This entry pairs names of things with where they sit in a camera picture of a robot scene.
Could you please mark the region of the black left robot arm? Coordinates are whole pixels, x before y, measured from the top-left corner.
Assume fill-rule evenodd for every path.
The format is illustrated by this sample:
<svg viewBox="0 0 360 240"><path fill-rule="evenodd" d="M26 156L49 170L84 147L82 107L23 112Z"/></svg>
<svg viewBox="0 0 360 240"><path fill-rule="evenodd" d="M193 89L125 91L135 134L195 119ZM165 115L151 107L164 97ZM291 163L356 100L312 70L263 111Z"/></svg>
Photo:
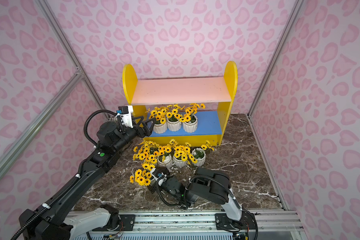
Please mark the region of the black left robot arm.
<svg viewBox="0 0 360 240"><path fill-rule="evenodd" d="M88 133L88 126L101 113L112 115L114 119L100 126L95 141ZM20 215L20 229L12 239L23 236L26 240L72 240L98 228L121 230L119 211L108 204L82 217L69 219L67 216L89 188L115 166L136 137L145 138L152 134L155 122L155 118L133 116L132 106L119 107L116 112L97 110L89 115L83 130L94 145L94 151L81 161L77 173L55 195L36 210L27 209Z"/></svg>

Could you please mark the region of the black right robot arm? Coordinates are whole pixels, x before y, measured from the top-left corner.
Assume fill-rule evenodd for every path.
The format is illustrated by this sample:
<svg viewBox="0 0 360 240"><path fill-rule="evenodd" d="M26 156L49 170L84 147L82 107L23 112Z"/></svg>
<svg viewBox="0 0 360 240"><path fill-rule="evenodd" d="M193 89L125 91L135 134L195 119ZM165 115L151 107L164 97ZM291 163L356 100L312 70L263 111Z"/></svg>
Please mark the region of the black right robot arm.
<svg viewBox="0 0 360 240"><path fill-rule="evenodd" d="M146 178L143 183L149 184L150 191L155 191L168 207L187 210L198 198L205 199L224 210L222 214L215 214L217 230L232 233L235 240L258 238L255 214L239 204L228 175L198 167L186 185L171 175L166 167L153 168L143 176Z"/></svg>

